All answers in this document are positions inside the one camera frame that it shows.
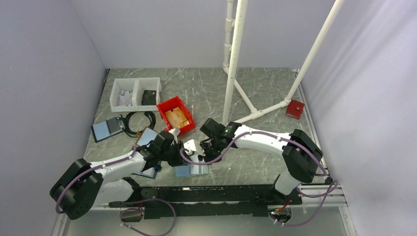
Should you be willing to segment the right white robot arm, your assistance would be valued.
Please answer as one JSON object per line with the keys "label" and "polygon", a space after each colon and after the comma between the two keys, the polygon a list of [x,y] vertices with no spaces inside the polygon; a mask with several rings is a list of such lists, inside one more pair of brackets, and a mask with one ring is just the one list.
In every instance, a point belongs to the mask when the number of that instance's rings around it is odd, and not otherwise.
{"label": "right white robot arm", "polygon": [[222,125],[208,118],[200,131],[208,138],[201,142],[205,162],[220,161],[229,148],[252,149],[281,156],[286,170],[278,175],[271,190],[271,198],[277,204],[285,203],[296,187],[311,183],[318,175],[323,152],[303,130],[276,133],[237,122]]}

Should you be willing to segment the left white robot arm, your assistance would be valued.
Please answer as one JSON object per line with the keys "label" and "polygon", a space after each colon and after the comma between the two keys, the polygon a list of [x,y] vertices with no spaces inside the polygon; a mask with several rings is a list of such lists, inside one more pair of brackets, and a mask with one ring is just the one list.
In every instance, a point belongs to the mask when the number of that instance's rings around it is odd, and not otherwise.
{"label": "left white robot arm", "polygon": [[125,202],[130,207],[136,206],[142,197],[141,187],[130,174],[146,171],[160,162],[172,167],[183,165],[185,161],[180,154],[183,147],[183,141],[175,140],[174,134],[162,131],[118,157],[98,162],[77,159],[50,190],[56,213],[74,220],[97,205]]}

